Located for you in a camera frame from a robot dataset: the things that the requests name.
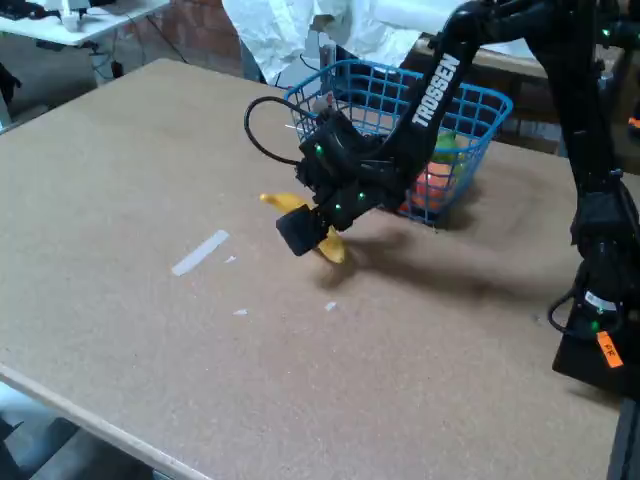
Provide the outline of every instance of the white plastic sheet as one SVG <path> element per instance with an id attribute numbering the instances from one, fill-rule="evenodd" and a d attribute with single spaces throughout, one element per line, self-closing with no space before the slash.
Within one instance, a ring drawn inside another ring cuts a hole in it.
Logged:
<path id="1" fill-rule="evenodd" d="M 389 25 L 413 28 L 432 35 L 444 27 L 449 15 L 466 0 L 376 0 L 373 16 Z M 534 58 L 524 40 L 483 48 L 514 57 Z"/>
<path id="2" fill-rule="evenodd" d="M 374 17 L 375 0 L 223 0 L 240 38 L 271 82 L 305 50 L 316 15 L 335 20 L 326 32 L 352 54 L 398 66 L 421 32 L 384 24 Z"/>

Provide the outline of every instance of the red brick wall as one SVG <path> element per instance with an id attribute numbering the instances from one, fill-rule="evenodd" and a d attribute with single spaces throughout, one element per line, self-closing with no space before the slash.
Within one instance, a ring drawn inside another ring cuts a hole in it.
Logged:
<path id="1" fill-rule="evenodd" d="M 159 14 L 155 21 L 178 48 L 240 58 L 238 35 L 222 7 L 222 0 L 173 0 L 172 7 Z"/>

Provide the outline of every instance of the white tape strip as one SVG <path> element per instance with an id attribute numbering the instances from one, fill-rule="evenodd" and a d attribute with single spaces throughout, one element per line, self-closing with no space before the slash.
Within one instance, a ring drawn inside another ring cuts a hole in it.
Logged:
<path id="1" fill-rule="evenodd" d="M 205 240 L 202 245 L 184 257 L 180 263 L 171 269 L 171 271 L 178 277 L 190 272 L 196 265 L 204 260 L 207 255 L 218 248 L 227 238 L 229 238 L 229 234 L 227 232 L 224 230 L 218 230 L 208 240 Z"/>

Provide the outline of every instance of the blue wire basket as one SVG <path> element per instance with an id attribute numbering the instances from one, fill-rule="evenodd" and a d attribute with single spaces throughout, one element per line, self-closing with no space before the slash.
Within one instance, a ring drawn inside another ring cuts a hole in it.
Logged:
<path id="1" fill-rule="evenodd" d="M 288 90 L 285 99 L 313 113 L 313 104 L 322 97 L 342 110 L 360 133 L 388 135 L 409 104 L 403 94 L 421 77 L 387 65 L 343 60 Z M 440 125 L 440 139 L 449 137 L 440 145 L 455 148 L 436 146 L 399 213 L 433 224 L 469 187 L 489 142 L 512 109 L 513 102 L 500 92 L 463 83 Z M 316 130 L 316 123 L 291 113 L 302 142 Z"/>

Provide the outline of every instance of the table edge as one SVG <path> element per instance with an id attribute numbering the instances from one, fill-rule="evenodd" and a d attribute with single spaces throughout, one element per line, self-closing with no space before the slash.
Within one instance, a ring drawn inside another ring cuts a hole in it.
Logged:
<path id="1" fill-rule="evenodd" d="M 45 406 L 51 407 L 80 428 L 156 468 L 161 473 L 176 480 L 212 480 L 211 477 L 192 469 L 2 363 L 0 363 L 0 381 Z"/>

